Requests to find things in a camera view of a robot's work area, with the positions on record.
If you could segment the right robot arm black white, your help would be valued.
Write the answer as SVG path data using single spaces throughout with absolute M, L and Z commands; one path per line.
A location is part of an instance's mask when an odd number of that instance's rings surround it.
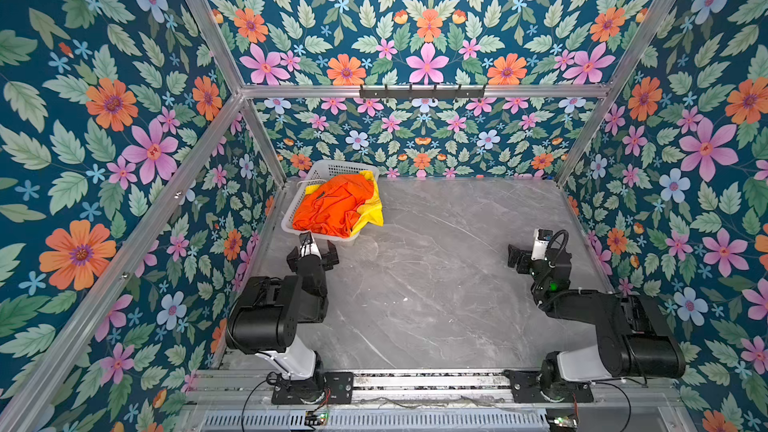
M 553 351 L 540 370 L 507 370 L 516 399 L 589 399 L 591 383 L 616 379 L 679 379 L 686 369 L 679 342 L 655 303 L 643 296 L 570 287 L 571 254 L 563 246 L 541 253 L 508 247 L 507 265 L 533 279 L 532 299 L 553 319 L 594 327 L 595 343 Z

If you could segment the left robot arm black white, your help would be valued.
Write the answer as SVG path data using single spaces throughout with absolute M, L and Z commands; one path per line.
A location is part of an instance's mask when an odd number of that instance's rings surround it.
M 335 245 L 322 251 L 314 243 L 287 256 L 291 274 L 250 278 L 227 322 L 229 349 L 265 360 L 273 371 L 267 383 L 277 392 L 307 404 L 329 394 L 322 359 L 298 336 L 301 324 L 320 324 L 329 306 L 326 273 L 339 263 Z

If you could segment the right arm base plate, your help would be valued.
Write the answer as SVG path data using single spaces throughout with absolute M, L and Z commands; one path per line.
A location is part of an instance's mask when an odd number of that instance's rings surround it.
M 551 378 L 540 371 L 505 369 L 515 403 L 593 403 L 594 395 L 588 383 L 567 382 L 558 376 Z

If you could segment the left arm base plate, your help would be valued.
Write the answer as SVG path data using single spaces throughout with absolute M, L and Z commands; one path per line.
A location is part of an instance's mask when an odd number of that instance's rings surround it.
M 272 405 L 347 405 L 352 402 L 355 375 L 352 372 L 324 372 L 304 380 L 279 379 L 271 397 Z

